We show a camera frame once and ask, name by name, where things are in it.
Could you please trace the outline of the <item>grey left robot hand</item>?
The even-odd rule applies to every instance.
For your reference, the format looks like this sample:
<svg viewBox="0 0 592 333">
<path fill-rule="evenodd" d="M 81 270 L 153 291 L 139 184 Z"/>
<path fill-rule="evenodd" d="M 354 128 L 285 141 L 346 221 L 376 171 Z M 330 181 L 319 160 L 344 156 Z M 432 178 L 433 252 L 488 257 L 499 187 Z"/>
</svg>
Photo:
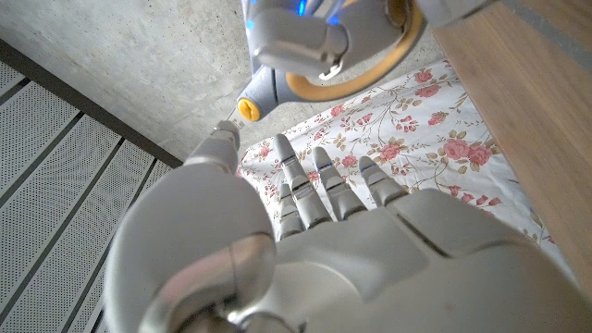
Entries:
<svg viewBox="0 0 592 333">
<path fill-rule="evenodd" d="M 370 158 L 367 208 L 325 150 L 322 201 L 283 135 L 280 227 L 218 123 L 122 219 L 105 269 L 112 332 L 587 332 L 591 304 L 531 241 Z"/>
</svg>

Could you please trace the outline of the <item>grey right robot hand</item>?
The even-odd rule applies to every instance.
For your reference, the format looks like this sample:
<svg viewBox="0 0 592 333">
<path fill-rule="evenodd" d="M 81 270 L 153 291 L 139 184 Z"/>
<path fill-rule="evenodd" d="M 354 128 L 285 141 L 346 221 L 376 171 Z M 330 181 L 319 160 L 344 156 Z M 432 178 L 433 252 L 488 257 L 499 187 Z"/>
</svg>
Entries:
<svg viewBox="0 0 592 333">
<path fill-rule="evenodd" d="M 466 19 L 488 0 L 246 1 L 243 4 L 252 83 L 282 71 L 331 80 L 378 55 L 366 72 L 376 80 L 414 47 L 426 23 Z"/>
</svg>

